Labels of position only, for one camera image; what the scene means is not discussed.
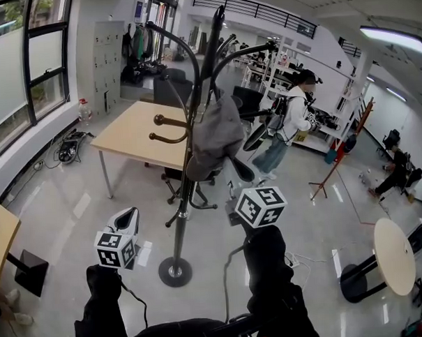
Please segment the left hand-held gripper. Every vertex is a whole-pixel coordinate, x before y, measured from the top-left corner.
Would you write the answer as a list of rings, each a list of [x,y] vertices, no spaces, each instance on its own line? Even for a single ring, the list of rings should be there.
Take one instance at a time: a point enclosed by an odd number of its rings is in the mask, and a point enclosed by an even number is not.
[[[137,255],[140,213],[137,207],[123,209],[110,217],[96,233],[94,250],[100,266],[130,269]]]

